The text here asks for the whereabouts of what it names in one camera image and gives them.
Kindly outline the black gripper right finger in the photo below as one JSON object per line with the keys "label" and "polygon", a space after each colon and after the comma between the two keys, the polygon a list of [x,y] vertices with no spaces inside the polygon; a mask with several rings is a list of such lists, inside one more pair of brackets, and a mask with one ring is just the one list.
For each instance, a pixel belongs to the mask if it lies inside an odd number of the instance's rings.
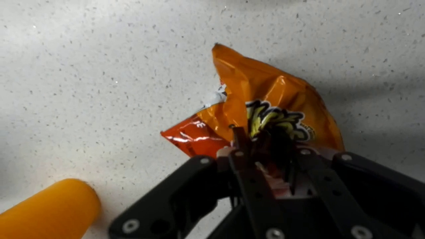
{"label": "black gripper right finger", "polygon": [[425,185],[353,153],[296,154],[337,239],[423,239]]}

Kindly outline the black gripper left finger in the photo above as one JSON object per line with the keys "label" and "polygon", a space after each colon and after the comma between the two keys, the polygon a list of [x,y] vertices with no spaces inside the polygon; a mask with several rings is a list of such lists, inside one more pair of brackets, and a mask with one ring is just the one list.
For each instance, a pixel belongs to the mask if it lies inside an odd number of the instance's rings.
{"label": "black gripper left finger", "polygon": [[229,162],[204,156],[186,161],[123,210],[108,226],[108,239],[184,239],[228,197]]}

